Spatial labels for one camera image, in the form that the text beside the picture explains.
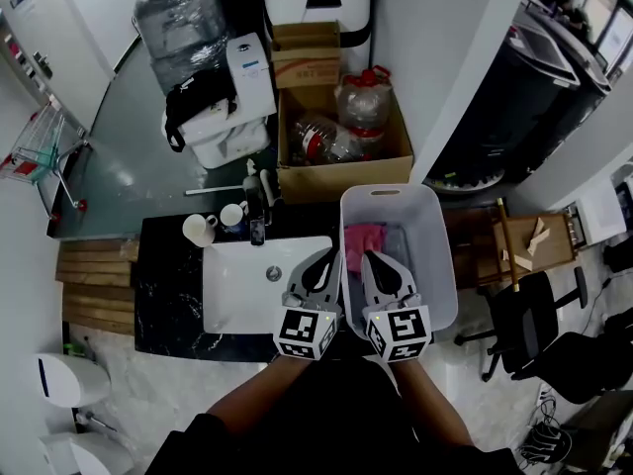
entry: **white sink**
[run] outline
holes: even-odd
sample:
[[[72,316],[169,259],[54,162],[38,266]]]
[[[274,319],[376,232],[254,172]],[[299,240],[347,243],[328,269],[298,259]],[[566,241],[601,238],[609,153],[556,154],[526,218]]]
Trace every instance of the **white sink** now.
[[[207,333],[260,334],[273,332],[274,312],[281,307],[293,269],[307,257],[331,248],[327,236],[269,239],[263,246],[250,241],[220,242],[205,248],[203,261],[203,320]],[[272,267],[281,278],[271,281]]]

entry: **black chair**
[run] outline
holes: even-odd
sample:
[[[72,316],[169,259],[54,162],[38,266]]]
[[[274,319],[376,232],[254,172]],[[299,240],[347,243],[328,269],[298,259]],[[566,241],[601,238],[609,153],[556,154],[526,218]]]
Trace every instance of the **black chair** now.
[[[565,332],[512,380],[538,377],[570,403],[581,405],[623,387],[633,374],[633,345],[621,336]]]
[[[462,345],[475,339],[497,337],[497,343],[488,350],[488,355],[493,356],[493,362],[490,370],[482,375],[482,380],[488,382],[493,377],[500,359],[503,360],[503,368],[507,373],[521,370],[558,337],[556,310],[577,299],[581,300],[581,308],[587,305],[587,283],[583,269],[576,267],[574,274],[577,288],[558,301],[554,301],[552,287],[545,272],[521,278],[518,292],[507,287],[492,297],[484,291],[495,328],[492,331],[469,336],[458,335],[455,338],[455,344]]]

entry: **black marble countertop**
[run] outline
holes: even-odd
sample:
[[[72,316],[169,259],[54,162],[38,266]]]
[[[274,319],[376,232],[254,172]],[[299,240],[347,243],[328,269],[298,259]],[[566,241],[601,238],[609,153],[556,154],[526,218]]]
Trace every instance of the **black marble countertop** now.
[[[204,331],[203,251],[182,235],[182,224],[188,216],[143,221],[136,268],[136,350],[191,359],[270,362],[277,354],[272,334]],[[278,205],[272,216],[273,224],[266,228],[268,239],[339,238],[338,203]],[[237,240],[248,240],[248,235],[217,229],[216,242]],[[360,339],[343,321],[325,358],[371,353],[371,344]]]

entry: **sink drain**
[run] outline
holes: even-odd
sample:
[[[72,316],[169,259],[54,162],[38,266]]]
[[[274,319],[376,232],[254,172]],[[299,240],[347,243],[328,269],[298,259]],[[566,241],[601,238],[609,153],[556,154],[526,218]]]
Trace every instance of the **sink drain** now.
[[[271,265],[268,269],[266,269],[266,278],[268,281],[279,281],[281,279],[281,269],[276,265]]]

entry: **white plastic basket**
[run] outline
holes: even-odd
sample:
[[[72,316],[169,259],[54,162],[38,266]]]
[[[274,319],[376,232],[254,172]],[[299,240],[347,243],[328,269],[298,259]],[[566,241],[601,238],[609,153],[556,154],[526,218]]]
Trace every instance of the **white plastic basket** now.
[[[345,249],[345,228],[381,224],[388,230],[383,252],[411,271],[422,303],[428,305],[434,331],[448,328],[457,317],[457,291],[453,262],[442,210],[435,193],[424,185],[363,185],[347,190],[340,200],[340,247]],[[357,274],[342,266],[343,300],[347,323],[364,333],[365,304]]]

